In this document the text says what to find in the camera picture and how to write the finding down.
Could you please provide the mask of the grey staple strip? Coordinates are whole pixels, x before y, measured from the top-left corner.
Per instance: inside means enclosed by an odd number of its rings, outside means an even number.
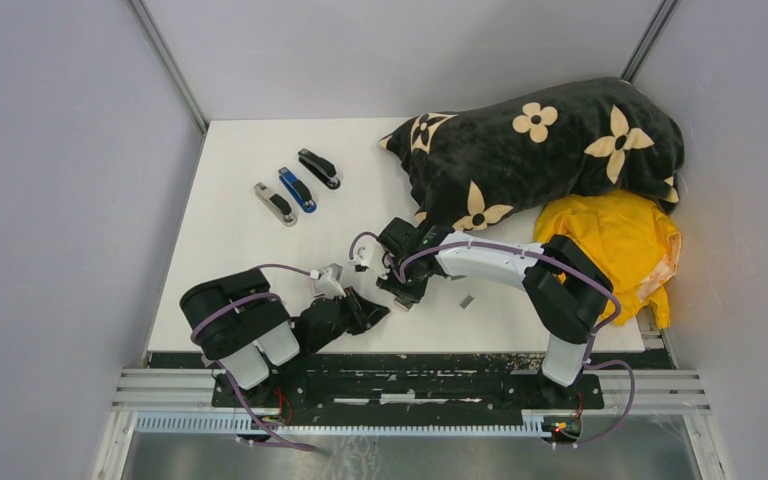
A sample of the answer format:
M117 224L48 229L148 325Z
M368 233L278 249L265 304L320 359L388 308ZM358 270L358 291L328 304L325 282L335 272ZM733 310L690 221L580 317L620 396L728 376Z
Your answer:
M474 298L472 295L467 295L467 296L466 296L466 297L465 297L465 298L464 298L464 299L463 299L463 300L462 300L462 301L459 303L459 306L460 306L462 309L466 309L466 308L468 308L468 307L471 305L471 303L472 303L474 300L475 300L475 298Z

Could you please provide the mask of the black stapler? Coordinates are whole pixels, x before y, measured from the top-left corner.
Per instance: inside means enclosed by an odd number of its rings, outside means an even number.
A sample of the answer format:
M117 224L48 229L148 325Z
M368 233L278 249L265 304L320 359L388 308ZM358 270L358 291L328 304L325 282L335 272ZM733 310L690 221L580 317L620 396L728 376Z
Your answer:
M299 150L297 155L300 164L328 189L337 190L340 188L341 180L333 163L308 149Z

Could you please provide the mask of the beige stapler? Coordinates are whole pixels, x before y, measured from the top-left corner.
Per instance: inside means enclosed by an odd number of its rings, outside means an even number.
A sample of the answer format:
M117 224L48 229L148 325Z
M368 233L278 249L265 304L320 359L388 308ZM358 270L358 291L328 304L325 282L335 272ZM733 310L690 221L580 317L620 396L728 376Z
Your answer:
M290 203L272 188L262 182L253 186L256 197L267 209L286 227L292 227L297 223L297 217Z

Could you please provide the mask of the blue stapler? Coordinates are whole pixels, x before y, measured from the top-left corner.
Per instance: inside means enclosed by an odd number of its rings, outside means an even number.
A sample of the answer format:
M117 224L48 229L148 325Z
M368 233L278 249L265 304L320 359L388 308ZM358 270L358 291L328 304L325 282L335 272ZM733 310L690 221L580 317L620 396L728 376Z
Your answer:
M281 167L278 170L281 184L296 201L305 213L313 213L317 209L317 203L307 185L301 181L290 169Z

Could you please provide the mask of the staple box with staples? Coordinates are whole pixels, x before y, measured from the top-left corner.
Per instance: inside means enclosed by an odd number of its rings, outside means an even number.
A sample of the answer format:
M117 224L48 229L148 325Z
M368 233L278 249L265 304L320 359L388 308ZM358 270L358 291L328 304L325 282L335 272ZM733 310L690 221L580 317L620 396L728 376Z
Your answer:
M410 299L405 299L401 297L395 297L394 303L401 309L405 311L410 311L411 308L415 305L415 302Z

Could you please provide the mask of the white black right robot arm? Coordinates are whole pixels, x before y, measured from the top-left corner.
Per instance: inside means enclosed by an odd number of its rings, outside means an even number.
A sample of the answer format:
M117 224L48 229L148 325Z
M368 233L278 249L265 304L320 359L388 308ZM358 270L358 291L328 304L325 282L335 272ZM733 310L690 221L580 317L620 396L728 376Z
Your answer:
M621 309L607 275L564 235L515 244L395 218L376 241L377 253L362 257L361 264L406 308L421 301L433 276L477 278L524 292L549 333L537 392L551 408L577 396L603 312L608 305Z

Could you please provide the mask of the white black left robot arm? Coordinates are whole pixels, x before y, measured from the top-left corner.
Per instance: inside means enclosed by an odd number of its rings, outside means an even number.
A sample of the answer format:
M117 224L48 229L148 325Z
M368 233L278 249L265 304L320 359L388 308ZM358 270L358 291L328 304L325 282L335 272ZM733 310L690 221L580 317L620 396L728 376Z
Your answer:
M281 297L271 291L266 269L288 270L310 280L313 301L309 307L291 315ZM391 313L342 285L341 274L337 264L320 270L263 264L192 287L181 297L179 307L192 329L190 341L209 363L231 375L240 398L259 407L273 397L271 374L344 335L370 331Z

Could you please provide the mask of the black floral plush pillow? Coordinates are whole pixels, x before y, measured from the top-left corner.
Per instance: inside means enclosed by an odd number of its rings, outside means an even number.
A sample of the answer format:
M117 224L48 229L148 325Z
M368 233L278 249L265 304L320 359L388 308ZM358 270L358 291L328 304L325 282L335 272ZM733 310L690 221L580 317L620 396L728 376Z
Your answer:
M428 112L380 143L407 173L418 224L460 231L483 230L572 194L625 190L671 212L685 160L678 124L614 77Z

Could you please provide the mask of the yellow crumpled cloth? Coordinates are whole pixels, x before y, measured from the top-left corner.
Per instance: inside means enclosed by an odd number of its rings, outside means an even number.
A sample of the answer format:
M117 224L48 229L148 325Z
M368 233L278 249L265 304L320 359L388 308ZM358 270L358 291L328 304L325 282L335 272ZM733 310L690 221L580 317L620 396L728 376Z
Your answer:
M655 202L626 191L603 196L570 195L548 203L533 239L571 238L612 282L623 325L645 308L659 329L671 326L666 283L677 273L682 233Z

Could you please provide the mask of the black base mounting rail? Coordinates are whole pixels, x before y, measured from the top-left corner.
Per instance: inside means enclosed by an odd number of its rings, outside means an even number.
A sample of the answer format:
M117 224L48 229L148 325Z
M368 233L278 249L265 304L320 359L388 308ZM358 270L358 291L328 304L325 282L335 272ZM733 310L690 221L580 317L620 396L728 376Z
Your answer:
M539 377L542 355L318 354L294 360L244 391L300 426L513 426L523 412L620 414L670 402L681 389L662 350L595 354L603 370L571 387Z

